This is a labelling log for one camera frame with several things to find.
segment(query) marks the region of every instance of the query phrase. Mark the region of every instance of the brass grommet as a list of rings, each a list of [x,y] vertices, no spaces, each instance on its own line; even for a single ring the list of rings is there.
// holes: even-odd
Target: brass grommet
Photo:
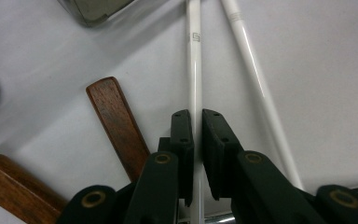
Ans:
[[[170,162],[171,157],[168,154],[159,154],[155,157],[155,162],[158,164],[166,164]]]
[[[245,159],[250,163],[260,163],[263,158],[257,154],[249,153],[245,155]]]
[[[86,208],[95,207],[101,203],[103,203],[106,199],[106,194],[101,190],[95,190],[86,194],[81,200],[81,205]]]
[[[330,198],[334,200],[334,202],[341,204],[342,206],[349,208],[357,208],[358,200],[353,197],[348,192],[336,189],[330,192]]]

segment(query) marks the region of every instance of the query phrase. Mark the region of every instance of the metal rod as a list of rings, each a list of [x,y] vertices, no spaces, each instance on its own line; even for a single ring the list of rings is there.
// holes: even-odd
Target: metal rod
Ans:
[[[186,0],[187,15],[187,66],[190,82],[191,126],[194,135],[194,184],[193,203],[190,206],[190,220],[193,224],[204,221],[204,180],[201,159],[202,137],[202,81],[201,81],[201,46],[200,46],[200,0]]]
[[[255,52],[252,50],[252,45],[246,32],[238,2],[236,0],[221,0],[221,2],[231,24],[231,29],[237,40],[242,58],[251,77],[252,84],[255,87],[257,100],[265,113],[267,124],[271,130],[272,138],[278,149],[287,177],[295,187],[303,189],[291,149],[287,142],[272,97],[269,93],[269,87],[265,81],[260,66],[257,63]]]
[[[204,224],[235,224],[235,217],[232,213],[213,216],[213,217],[206,217]],[[178,224],[191,224],[188,219],[182,219],[178,221]]]

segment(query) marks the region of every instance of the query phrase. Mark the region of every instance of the brown wooden paddle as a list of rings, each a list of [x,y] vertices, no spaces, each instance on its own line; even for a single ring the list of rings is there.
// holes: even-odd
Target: brown wooden paddle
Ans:
[[[149,151],[123,91],[114,77],[87,93],[131,181],[142,172]],[[55,223],[66,201],[17,163],[0,155],[0,206],[26,223]]]
[[[55,223],[66,200],[0,155],[0,206],[26,223]]]
[[[86,91],[128,177],[135,181],[150,152],[118,81],[106,77]]]

